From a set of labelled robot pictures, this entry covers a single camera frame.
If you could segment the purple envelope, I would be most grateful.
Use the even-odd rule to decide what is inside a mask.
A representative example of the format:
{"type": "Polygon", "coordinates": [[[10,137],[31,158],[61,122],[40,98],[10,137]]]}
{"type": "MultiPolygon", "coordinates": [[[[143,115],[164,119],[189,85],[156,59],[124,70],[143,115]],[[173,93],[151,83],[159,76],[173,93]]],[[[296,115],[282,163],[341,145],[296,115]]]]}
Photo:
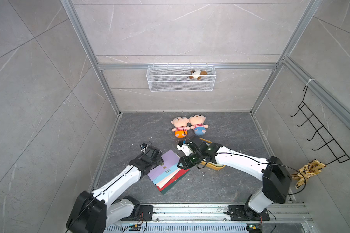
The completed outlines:
{"type": "Polygon", "coordinates": [[[148,177],[152,182],[168,168],[172,166],[178,166],[179,156],[172,150],[169,150],[163,154],[161,158],[163,159],[163,165],[157,166],[148,173],[148,177]]]}

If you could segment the yellow plastic storage box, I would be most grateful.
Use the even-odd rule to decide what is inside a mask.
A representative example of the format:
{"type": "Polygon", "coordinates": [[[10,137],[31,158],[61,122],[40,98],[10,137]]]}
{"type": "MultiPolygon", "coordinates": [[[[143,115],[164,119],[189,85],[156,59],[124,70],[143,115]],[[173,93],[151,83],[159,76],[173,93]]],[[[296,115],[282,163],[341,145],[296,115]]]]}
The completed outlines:
{"type": "MultiPolygon", "coordinates": [[[[208,141],[208,140],[203,139],[203,138],[200,138],[200,140],[204,141],[207,145],[212,143],[211,141],[208,141]]],[[[205,166],[207,168],[216,170],[216,171],[219,171],[219,170],[221,170],[221,169],[223,169],[225,167],[225,165],[215,164],[215,163],[212,163],[212,162],[209,162],[209,163],[201,162],[201,165],[205,166]]]]}

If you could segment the light blue envelope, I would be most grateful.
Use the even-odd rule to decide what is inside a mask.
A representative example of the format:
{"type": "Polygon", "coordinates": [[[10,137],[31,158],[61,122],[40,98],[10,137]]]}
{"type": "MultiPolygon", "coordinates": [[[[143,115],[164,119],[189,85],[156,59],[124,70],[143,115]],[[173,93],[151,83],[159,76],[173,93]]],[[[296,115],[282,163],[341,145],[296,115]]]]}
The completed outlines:
{"type": "Polygon", "coordinates": [[[155,178],[153,180],[153,183],[155,185],[157,185],[158,183],[160,183],[162,180],[165,180],[167,177],[169,177],[170,175],[175,175],[176,173],[178,173],[181,169],[179,169],[177,166],[172,166],[170,168],[168,168],[167,170],[165,170],[161,175],[159,175],[157,178],[155,178]]]}

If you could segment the red envelope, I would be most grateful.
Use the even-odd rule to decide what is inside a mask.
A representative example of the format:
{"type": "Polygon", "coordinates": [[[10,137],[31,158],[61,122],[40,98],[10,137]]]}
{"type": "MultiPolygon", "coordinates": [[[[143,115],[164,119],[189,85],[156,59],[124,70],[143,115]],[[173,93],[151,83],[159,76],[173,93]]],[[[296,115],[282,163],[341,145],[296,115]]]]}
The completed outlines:
{"type": "Polygon", "coordinates": [[[173,182],[172,184],[170,184],[166,189],[160,191],[161,194],[165,194],[166,192],[168,192],[172,187],[174,187],[177,182],[179,182],[186,174],[184,174],[181,178],[179,178],[178,180],[176,180],[175,182],[173,182]]]}

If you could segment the cream white envelope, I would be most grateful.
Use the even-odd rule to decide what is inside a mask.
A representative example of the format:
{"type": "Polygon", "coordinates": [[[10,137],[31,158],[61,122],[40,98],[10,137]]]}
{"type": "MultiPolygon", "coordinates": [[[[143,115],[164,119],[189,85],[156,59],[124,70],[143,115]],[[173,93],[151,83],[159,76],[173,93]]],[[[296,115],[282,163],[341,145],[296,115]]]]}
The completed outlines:
{"type": "Polygon", "coordinates": [[[166,189],[170,184],[181,178],[184,174],[188,173],[189,170],[181,170],[178,173],[176,173],[166,184],[164,184],[162,187],[157,186],[159,191],[162,191],[166,189]]]}

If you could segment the pink envelope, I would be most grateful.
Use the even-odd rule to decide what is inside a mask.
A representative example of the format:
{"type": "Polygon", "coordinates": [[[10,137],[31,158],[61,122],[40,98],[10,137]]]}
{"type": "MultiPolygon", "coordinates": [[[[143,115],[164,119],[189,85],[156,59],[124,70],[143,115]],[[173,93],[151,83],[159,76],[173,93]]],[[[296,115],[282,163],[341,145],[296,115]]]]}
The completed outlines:
{"type": "Polygon", "coordinates": [[[162,188],[164,187],[176,174],[178,174],[180,171],[182,171],[182,169],[177,169],[176,171],[174,171],[173,173],[169,174],[167,177],[165,177],[164,179],[161,180],[157,180],[154,182],[154,184],[159,187],[162,188]]]}

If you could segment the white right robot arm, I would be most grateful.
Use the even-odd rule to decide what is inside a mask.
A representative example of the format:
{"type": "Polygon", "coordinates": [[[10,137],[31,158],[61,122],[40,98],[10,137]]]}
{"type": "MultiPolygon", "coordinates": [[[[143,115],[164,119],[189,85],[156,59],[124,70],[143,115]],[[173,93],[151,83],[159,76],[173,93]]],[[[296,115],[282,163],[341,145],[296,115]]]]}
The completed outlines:
{"type": "Polygon", "coordinates": [[[268,213],[268,206],[273,203],[284,204],[290,195],[292,178],[289,167],[275,156],[269,159],[249,156],[218,143],[206,142],[197,136],[180,141],[177,149],[184,153],[178,163],[180,169],[214,163],[240,170],[262,182],[262,187],[248,197],[243,207],[229,209],[230,216],[249,220],[263,217],[268,213]]]}

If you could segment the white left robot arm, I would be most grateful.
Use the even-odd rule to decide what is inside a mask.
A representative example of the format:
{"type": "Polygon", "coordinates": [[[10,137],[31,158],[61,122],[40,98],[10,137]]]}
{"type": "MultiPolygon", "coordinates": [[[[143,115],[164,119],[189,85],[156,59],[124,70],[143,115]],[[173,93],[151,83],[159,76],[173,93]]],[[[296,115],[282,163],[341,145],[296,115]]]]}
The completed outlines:
{"type": "Polygon", "coordinates": [[[92,192],[79,194],[66,222],[67,232],[102,233],[106,226],[117,221],[142,216],[139,201],[130,196],[118,200],[129,187],[163,164],[160,149],[142,144],[141,150],[115,178],[92,192]]]}

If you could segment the plush doll blue pants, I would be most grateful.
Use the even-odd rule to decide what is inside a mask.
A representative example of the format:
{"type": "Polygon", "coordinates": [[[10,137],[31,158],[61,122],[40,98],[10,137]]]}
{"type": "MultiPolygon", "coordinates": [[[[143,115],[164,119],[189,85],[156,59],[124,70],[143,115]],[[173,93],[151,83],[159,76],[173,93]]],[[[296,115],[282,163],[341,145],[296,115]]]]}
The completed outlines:
{"type": "Polygon", "coordinates": [[[206,117],[201,114],[192,115],[189,118],[190,128],[194,131],[197,136],[203,136],[206,133],[206,129],[209,128],[208,124],[204,124],[206,117]]]}

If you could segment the small brown white plush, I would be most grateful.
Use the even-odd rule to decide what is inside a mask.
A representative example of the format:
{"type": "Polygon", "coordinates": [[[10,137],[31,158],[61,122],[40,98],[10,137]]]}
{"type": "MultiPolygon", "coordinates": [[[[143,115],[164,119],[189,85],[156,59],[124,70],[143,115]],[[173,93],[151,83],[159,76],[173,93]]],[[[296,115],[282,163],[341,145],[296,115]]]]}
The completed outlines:
{"type": "Polygon", "coordinates": [[[206,71],[201,70],[193,70],[191,71],[191,75],[188,77],[189,79],[201,80],[202,76],[208,75],[206,71]]]}

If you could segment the yellow patterned cloth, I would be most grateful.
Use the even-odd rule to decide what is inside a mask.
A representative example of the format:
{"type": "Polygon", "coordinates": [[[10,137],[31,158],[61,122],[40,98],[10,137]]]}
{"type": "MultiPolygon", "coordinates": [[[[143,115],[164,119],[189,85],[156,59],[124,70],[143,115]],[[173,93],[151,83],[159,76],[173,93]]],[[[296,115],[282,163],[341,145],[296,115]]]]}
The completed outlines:
{"type": "Polygon", "coordinates": [[[319,175],[325,167],[326,164],[315,159],[299,169],[299,172],[291,174],[291,178],[297,181],[296,189],[305,185],[311,177],[319,175]]]}

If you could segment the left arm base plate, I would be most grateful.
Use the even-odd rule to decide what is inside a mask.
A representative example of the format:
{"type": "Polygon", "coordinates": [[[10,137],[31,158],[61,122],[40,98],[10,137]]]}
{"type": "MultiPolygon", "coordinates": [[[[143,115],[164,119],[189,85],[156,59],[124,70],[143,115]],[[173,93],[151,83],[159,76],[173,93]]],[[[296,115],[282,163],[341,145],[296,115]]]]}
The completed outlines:
{"type": "Polygon", "coordinates": [[[151,221],[154,213],[153,205],[140,205],[139,207],[134,207],[133,213],[121,221],[141,221],[141,217],[144,217],[144,221],[151,221]]]}

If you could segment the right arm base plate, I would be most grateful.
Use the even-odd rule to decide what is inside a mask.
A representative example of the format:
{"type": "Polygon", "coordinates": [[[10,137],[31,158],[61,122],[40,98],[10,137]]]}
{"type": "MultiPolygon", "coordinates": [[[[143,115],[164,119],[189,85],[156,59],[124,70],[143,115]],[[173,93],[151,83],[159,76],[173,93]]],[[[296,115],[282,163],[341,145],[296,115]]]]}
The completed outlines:
{"type": "Polygon", "coordinates": [[[244,205],[229,205],[227,209],[232,221],[269,221],[269,213],[265,208],[261,213],[256,213],[250,209],[245,210],[244,205]]]}

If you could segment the metal mounting rail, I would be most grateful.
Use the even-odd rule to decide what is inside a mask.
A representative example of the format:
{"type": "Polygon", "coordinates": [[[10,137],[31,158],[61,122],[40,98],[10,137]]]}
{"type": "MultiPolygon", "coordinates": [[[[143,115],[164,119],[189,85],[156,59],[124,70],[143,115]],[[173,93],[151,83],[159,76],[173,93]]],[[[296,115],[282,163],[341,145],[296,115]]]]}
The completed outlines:
{"type": "Polygon", "coordinates": [[[272,204],[267,207],[269,221],[232,221],[227,210],[229,205],[240,203],[158,203],[153,205],[154,213],[149,223],[312,223],[306,206],[300,203],[272,204]]]}

